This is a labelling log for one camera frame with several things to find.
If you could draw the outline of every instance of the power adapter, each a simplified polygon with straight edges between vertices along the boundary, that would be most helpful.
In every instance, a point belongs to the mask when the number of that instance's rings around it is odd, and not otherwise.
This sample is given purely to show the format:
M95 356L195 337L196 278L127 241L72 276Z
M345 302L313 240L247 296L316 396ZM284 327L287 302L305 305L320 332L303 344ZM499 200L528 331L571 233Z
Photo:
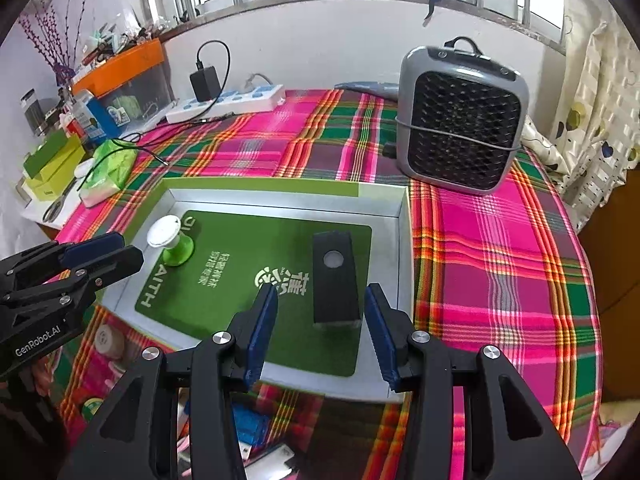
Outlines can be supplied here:
M202 63L197 63L198 70L190 75L191 86L196 94L196 99L203 103L211 101L220 95L220 81L214 66L202 67Z

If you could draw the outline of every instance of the curtain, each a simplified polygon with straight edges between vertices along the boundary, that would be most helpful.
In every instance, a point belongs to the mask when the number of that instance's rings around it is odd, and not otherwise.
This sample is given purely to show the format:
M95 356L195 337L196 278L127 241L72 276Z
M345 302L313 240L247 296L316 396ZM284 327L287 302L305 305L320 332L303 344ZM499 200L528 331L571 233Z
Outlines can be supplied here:
M523 143L546 164L580 230L638 164L640 52L607 0L564 0L564 9L566 71L554 131L545 139L530 128Z

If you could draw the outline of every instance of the metal screw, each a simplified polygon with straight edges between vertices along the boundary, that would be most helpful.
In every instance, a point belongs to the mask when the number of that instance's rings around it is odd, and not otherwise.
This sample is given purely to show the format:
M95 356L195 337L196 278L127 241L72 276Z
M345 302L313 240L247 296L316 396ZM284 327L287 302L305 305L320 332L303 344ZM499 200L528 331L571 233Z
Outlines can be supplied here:
M484 349L482 349L482 353L489 359L497 359L500 357L500 351L493 345L485 346Z
M416 330L411 334L411 339L413 339L417 343L428 343L429 339L431 339L431 336L424 330Z
M159 355L160 355L160 349L156 348L155 346L150 346L149 348L145 348L142 351L142 358L145 359L146 361L152 361Z
M216 332L213 335L213 342L217 345L223 345L231 341L231 334L229 332Z

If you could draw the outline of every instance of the yellow box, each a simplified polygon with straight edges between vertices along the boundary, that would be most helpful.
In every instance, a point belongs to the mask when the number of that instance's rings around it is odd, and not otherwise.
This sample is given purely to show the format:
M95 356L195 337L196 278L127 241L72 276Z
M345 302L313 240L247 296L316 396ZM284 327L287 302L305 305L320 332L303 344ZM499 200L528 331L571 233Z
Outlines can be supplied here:
M33 178L26 178L25 183L33 191L38 200L55 200L74 177L76 166L84 157L84 148L77 136L67 139L64 147L44 165Z

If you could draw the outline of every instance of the black charger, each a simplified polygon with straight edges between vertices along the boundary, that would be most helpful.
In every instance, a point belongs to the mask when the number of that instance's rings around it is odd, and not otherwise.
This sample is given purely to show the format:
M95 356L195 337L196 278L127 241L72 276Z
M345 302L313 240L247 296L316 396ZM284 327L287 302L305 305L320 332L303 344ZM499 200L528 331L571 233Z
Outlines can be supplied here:
M196 99L203 103L205 101L211 101L213 99L217 99L222 94L222 88L220 87L220 80L218 79L218 73L216 72L216 68L214 66L207 66L204 68L203 63L200 61L200 51L202 47L210 44L210 43L219 43L226 48L226 54L229 59L229 65L231 63L231 52L229 51L229 47L226 46L224 41L220 40L210 40L203 43L198 49L198 53L196 54L196 72L190 75L191 86L193 87L193 92L196 94ZM226 69L226 74L229 74L229 68Z

